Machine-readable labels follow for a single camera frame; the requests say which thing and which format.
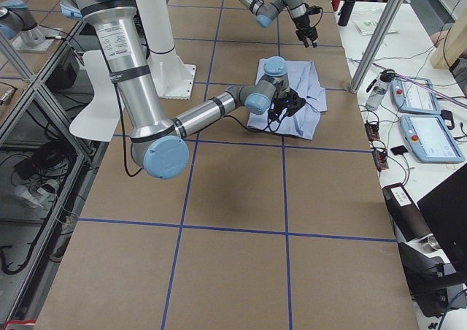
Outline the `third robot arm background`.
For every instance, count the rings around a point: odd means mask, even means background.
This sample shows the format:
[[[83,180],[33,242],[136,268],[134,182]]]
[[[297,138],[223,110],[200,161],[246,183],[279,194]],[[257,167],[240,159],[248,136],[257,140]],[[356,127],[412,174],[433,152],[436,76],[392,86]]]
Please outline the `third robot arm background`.
[[[22,0],[1,3],[1,34],[9,41],[19,39],[20,47],[26,51],[45,42],[36,19]]]

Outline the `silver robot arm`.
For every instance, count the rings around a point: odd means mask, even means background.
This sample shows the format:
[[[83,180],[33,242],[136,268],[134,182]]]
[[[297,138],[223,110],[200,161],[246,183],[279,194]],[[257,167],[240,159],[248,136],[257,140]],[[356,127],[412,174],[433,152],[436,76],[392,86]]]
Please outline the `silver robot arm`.
[[[323,9],[317,6],[309,6],[304,0],[238,0],[256,17],[259,26],[268,28],[279,14],[286,9],[296,27],[296,36],[308,47],[317,46],[317,29],[312,26],[309,16],[322,14]]]
[[[168,118],[161,94],[193,80],[193,66],[176,54],[166,0],[61,0],[62,12],[91,25],[98,37],[122,118],[129,118],[131,144],[123,154],[149,175],[171,179],[186,167],[186,137],[239,107],[268,122],[281,122],[305,105],[291,87],[285,61],[267,60],[253,85],[233,85],[219,96]]]

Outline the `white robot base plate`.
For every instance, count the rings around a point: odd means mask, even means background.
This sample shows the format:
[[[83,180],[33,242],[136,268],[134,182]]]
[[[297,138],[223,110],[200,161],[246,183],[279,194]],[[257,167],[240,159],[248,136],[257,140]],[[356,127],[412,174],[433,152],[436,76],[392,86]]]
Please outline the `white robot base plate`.
[[[184,64],[175,51],[166,54],[151,53],[147,62],[160,98],[190,99],[196,65]]]

